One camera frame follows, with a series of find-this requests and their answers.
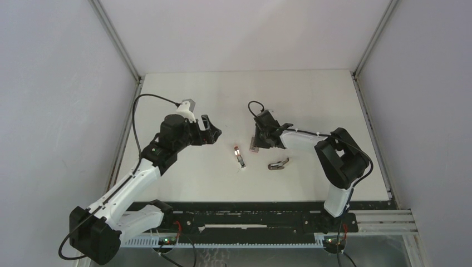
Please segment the grey staple tray insert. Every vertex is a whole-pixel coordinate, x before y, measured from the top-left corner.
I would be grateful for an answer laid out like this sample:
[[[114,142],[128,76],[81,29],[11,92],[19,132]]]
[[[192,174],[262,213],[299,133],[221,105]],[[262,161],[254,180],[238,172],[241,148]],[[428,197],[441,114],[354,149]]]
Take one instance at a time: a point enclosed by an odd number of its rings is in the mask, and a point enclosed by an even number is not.
[[[259,152],[259,148],[255,145],[255,136],[251,137],[249,150],[250,152],[253,152],[253,153]]]

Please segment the tan stapler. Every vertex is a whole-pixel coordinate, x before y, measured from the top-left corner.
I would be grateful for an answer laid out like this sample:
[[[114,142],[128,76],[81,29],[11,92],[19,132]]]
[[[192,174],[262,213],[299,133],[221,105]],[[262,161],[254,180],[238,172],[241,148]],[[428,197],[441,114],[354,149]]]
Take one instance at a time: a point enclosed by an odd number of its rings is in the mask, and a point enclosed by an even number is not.
[[[287,157],[284,160],[273,162],[268,164],[268,170],[274,171],[274,170],[283,170],[290,161],[290,158]]]

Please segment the pink stapler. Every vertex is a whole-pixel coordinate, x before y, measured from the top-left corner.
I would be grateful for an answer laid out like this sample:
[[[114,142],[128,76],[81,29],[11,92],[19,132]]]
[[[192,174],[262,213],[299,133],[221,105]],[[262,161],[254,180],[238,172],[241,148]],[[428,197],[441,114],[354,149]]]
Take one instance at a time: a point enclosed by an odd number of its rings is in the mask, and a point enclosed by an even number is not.
[[[235,157],[240,165],[240,167],[242,169],[246,168],[246,164],[244,162],[244,159],[242,157],[242,154],[240,153],[240,149],[239,149],[239,146],[234,146],[234,154],[235,154]]]

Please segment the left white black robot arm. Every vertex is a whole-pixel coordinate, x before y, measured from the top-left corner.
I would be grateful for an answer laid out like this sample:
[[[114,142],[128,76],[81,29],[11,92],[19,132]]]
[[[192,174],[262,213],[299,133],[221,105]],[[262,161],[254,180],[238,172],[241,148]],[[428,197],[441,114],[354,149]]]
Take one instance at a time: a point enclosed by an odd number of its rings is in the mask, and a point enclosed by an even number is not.
[[[150,184],[177,161],[178,153],[188,146],[216,143],[222,131],[207,115],[197,121],[171,114],[164,118],[160,131],[142,150],[138,162],[129,173],[100,199],[87,208],[76,207],[69,215],[70,245],[99,265],[105,265],[117,254],[121,245],[146,230],[169,231],[174,225],[172,214],[155,204],[148,204],[129,215],[124,213]]]

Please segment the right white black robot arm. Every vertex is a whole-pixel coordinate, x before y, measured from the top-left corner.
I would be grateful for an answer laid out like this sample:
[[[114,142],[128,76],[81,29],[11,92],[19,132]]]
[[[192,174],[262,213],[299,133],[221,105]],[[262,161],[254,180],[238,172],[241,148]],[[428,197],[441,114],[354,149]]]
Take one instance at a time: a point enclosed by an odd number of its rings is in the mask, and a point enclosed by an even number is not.
[[[322,226],[337,231],[344,223],[353,189],[373,172],[373,161],[362,151],[344,128],[329,134],[292,128],[279,124],[268,110],[254,115],[255,147],[312,152],[319,159],[330,186],[323,204]]]

